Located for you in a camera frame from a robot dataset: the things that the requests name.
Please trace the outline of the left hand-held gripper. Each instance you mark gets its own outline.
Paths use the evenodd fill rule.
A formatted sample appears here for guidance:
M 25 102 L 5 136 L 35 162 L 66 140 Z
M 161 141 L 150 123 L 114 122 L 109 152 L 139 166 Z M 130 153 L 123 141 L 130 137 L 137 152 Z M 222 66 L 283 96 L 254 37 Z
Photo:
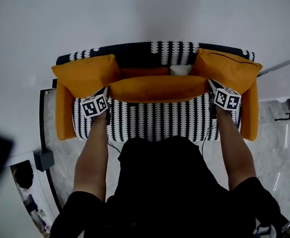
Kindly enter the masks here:
M 88 96 L 81 101 L 81 110 L 87 119 L 92 119 L 103 113 L 106 114 L 107 125 L 110 124 L 110 103 L 108 101 L 108 88 L 103 87 L 93 96 Z

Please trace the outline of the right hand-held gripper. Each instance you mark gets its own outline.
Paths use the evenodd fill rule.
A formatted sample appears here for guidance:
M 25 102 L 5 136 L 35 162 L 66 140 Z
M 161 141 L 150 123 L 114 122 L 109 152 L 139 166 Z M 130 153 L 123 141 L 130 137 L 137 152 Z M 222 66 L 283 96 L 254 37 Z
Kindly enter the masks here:
M 211 87 L 211 104 L 226 111 L 236 111 L 240 107 L 241 95 L 236 91 L 225 87 L 219 82 L 209 79 Z

